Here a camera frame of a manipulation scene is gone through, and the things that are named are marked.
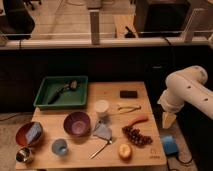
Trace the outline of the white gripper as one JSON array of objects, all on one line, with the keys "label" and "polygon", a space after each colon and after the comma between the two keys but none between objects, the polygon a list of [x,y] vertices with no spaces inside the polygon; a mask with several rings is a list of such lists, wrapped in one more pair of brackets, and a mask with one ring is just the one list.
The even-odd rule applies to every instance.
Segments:
[{"label": "white gripper", "polygon": [[162,127],[168,129],[176,120],[177,115],[175,113],[183,108],[183,101],[171,91],[164,91],[158,100],[158,104],[166,111],[162,114]]}]

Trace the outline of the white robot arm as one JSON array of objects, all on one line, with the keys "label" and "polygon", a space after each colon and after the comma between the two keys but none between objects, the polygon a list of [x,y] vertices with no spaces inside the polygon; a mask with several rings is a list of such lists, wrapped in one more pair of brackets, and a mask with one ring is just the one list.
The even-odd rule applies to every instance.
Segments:
[{"label": "white robot arm", "polygon": [[201,66],[191,66],[169,74],[166,89],[162,92],[158,104],[163,108],[162,127],[168,129],[176,120],[176,114],[190,103],[213,120],[213,91],[204,84],[208,74]]}]

